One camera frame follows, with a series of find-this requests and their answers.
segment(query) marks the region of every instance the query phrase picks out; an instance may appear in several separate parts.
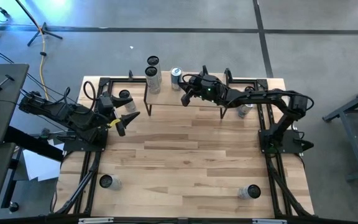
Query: gray floor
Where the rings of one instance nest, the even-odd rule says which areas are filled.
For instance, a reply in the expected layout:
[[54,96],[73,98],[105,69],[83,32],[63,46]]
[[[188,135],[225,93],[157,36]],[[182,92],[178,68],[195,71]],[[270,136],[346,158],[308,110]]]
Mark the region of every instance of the gray floor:
[[[214,27],[255,29],[251,0],[230,1],[23,1],[39,21],[53,26],[75,27]],[[259,0],[266,29],[358,29],[358,0]],[[30,24],[15,3],[0,0],[11,14],[10,24]],[[0,51],[15,62],[29,63],[30,73],[39,76],[38,38],[31,47],[33,32],[0,31]],[[141,75],[144,60],[158,55],[162,68],[174,65],[197,71],[207,65],[210,72],[231,68],[235,77],[265,77],[258,34],[166,34],[61,32],[58,40],[47,36],[46,84],[59,92],[71,87],[78,95],[84,75],[126,75],[131,69]],[[338,120],[326,124],[321,117],[350,100],[358,92],[358,35],[266,35],[275,78],[284,78],[287,89],[312,97],[316,105],[298,122],[305,139],[315,147],[305,152],[306,175],[317,215],[358,221],[358,181],[345,176],[358,171],[350,144]],[[39,90],[26,80],[25,90]],[[44,120],[14,113],[13,126],[28,133],[42,127],[57,128]],[[14,200],[22,205],[0,218],[28,217],[48,213],[54,180],[23,182]]]

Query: white paper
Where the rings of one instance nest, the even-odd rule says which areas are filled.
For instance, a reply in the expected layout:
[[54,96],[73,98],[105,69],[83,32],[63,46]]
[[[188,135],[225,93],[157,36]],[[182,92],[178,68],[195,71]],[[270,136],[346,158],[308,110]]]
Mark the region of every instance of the white paper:
[[[49,144],[53,145],[52,140],[48,140]],[[64,144],[55,146],[63,150]],[[60,162],[47,157],[38,155],[29,150],[23,151],[27,175],[32,180],[38,177],[38,181],[56,178],[60,173]]]

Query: cylindrical container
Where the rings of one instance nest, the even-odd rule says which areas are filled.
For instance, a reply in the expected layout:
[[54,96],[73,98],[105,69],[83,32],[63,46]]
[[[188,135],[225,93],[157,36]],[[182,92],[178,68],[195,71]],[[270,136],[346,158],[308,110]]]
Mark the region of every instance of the cylindrical container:
[[[121,90],[118,94],[118,96],[120,98],[132,98],[131,97],[131,94],[129,93],[128,90]],[[135,105],[135,102],[132,100],[131,102],[125,104],[125,109],[130,112],[130,113],[133,113],[133,112],[136,112],[136,105]]]
[[173,67],[171,69],[171,86],[174,90],[180,90],[180,80],[181,79],[181,68]]
[[102,188],[111,188],[113,190],[121,190],[122,183],[115,175],[104,174],[100,177],[99,184]]
[[149,92],[152,94],[158,94],[161,91],[160,80],[158,80],[157,69],[153,66],[149,66],[145,70],[146,81],[149,86]]
[[259,198],[260,188],[255,184],[251,184],[248,187],[241,187],[238,191],[238,196],[241,199]]
[[240,118],[244,118],[247,113],[254,107],[253,104],[245,104],[237,107],[237,114]]
[[147,59],[147,64],[157,69],[158,80],[160,81],[160,83],[162,83],[160,59],[157,56],[150,56]]

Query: tripod stand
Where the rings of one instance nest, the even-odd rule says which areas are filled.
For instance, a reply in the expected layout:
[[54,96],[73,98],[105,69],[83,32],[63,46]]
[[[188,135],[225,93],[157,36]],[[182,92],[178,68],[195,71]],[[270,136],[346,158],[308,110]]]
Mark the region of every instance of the tripod stand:
[[42,24],[42,27],[39,27],[37,22],[35,21],[35,19],[31,16],[31,14],[28,12],[28,10],[23,6],[23,4],[20,2],[20,0],[16,0],[16,2],[19,4],[19,6],[23,9],[23,11],[27,14],[27,16],[31,19],[32,23],[34,23],[34,25],[37,27],[38,31],[37,33],[35,33],[35,35],[31,38],[31,40],[29,41],[29,43],[27,43],[27,46],[30,47],[31,43],[35,40],[35,38],[38,36],[38,34],[40,32],[42,32],[42,34],[49,34],[53,37],[59,38],[59,39],[63,39],[63,37],[60,37],[59,35],[53,34],[49,31],[47,31],[47,23],[44,22]]

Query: wooden tabletop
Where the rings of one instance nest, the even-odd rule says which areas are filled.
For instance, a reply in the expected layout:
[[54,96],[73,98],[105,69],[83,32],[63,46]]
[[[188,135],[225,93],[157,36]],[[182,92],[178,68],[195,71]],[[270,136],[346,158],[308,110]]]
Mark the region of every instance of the wooden tabletop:
[[[100,77],[84,77],[98,86]],[[270,89],[285,89],[281,78],[268,79]],[[231,85],[244,88],[244,85]],[[272,218],[273,208],[260,129],[254,107],[245,119],[234,109],[224,119],[219,108],[154,106],[151,116],[143,104],[145,85],[117,83],[114,95],[128,89],[141,114],[128,125],[126,136],[109,130],[94,193],[92,216],[109,217],[222,217]],[[79,103],[90,106],[81,90]],[[126,114],[125,108],[117,110]],[[275,120],[281,112],[273,106]],[[63,163],[57,185],[58,210],[78,185],[83,152],[74,152]],[[283,154],[287,185],[297,200],[313,213],[305,171],[300,159]],[[99,186],[103,174],[117,175],[123,184],[115,192]],[[238,188],[257,184],[262,195],[255,200],[237,198]],[[280,208],[282,193],[277,187]],[[83,211],[88,196],[84,192]]]
[[[183,72],[183,75],[186,74],[194,74],[198,73],[194,72]],[[226,84],[226,77],[222,73],[210,73],[210,75],[216,76],[223,84]],[[182,89],[176,91],[172,89],[171,86],[171,73],[170,72],[161,72],[162,83],[161,83],[161,91],[158,94],[147,93],[146,102],[150,105],[172,105],[172,106],[182,106],[180,98],[186,94]],[[191,101],[188,106],[206,106],[206,107],[219,107],[216,104],[201,100],[200,98],[191,98]]]

